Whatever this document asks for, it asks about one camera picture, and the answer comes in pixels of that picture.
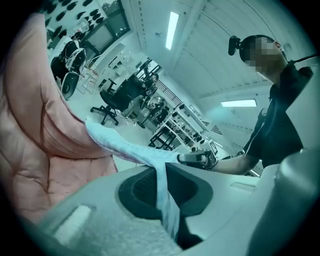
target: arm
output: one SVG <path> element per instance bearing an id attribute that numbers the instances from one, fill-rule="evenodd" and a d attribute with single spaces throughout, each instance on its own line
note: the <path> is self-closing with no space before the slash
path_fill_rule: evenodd
<path id="1" fill-rule="evenodd" d="M 230 159 L 219 161 L 212 171 L 224 174 L 242 175 L 255 167 L 258 161 L 258 158 L 248 154 L 239 155 Z"/>

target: white cloth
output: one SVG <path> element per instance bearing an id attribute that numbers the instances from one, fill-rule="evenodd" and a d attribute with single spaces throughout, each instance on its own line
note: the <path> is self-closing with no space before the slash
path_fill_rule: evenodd
<path id="1" fill-rule="evenodd" d="M 165 163 L 178 163 L 179 153 L 130 143 L 122 138 L 116 130 L 95 123 L 91 118 L 86 119 L 85 127 L 90 137 L 98 145 L 112 152 L 115 156 L 155 168 L 156 208 L 162 212 L 164 229 L 176 240 L 180 223 L 180 209 L 168 191 Z"/>

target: white ceiling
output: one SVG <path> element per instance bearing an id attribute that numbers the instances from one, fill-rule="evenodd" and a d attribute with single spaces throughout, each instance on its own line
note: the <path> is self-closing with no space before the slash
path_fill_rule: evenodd
<path id="1" fill-rule="evenodd" d="M 228 55 L 230 36 L 270 36 L 294 60 L 315 52 L 298 22 L 272 0 L 130 2 L 142 50 L 190 94 L 233 151 L 246 144 L 259 111 L 268 106 L 271 83 L 246 67 L 238 53 Z M 168 50 L 170 11 L 178 13 L 179 20 L 172 49 Z M 221 107 L 221 101 L 238 99 L 255 99 L 257 107 Z"/>

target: floor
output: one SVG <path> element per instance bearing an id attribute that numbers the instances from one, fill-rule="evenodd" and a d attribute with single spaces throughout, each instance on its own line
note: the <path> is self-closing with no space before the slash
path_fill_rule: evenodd
<path id="1" fill-rule="evenodd" d="M 82 94 L 76 89 L 67 103 L 73 113 L 83 121 L 86 120 L 87 117 L 91 117 L 93 121 L 101 123 L 104 118 L 104 116 L 98 111 L 90 112 L 92 107 L 99 108 L 101 105 L 106 106 L 105 102 L 101 99 L 98 90 L 94 90 L 93 94 L 88 91 L 85 94 Z M 142 146 L 147 146 L 150 143 L 150 138 L 153 134 L 151 130 L 148 128 L 143 129 L 139 125 L 132 123 L 130 119 L 127 120 L 121 116 L 118 116 L 117 120 L 119 122 L 118 126 L 114 124 L 114 121 L 111 118 L 105 120 L 104 126 L 117 130 L 124 139 L 131 143 Z M 119 171 L 136 167 L 136 163 L 123 160 L 116 156 L 114 157 L 114 161 Z"/>

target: ceiling light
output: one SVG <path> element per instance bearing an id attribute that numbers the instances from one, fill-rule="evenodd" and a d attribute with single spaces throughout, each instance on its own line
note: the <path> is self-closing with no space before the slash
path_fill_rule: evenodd
<path id="1" fill-rule="evenodd" d="M 221 144 L 219 144 L 218 142 L 215 142 L 215 141 L 214 141 L 214 143 L 217 144 L 218 146 L 222 147 L 222 148 L 224 147 L 224 146 L 222 146 Z"/>
<path id="2" fill-rule="evenodd" d="M 178 19 L 179 19 L 179 14 L 176 14 L 175 12 L 170 13 L 169 27 L 168 27 L 168 33 L 166 35 L 166 43 L 165 43 L 165 47 L 168 48 L 169 50 L 171 50 L 172 42 L 174 40 Z"/>
<path id="3" fill-rule="evenodd" d="M 221 102 L 223 107 L 256 107 L 257 103 L 254 99 L 236 100 L 236 101 L 223 101 Z"/>

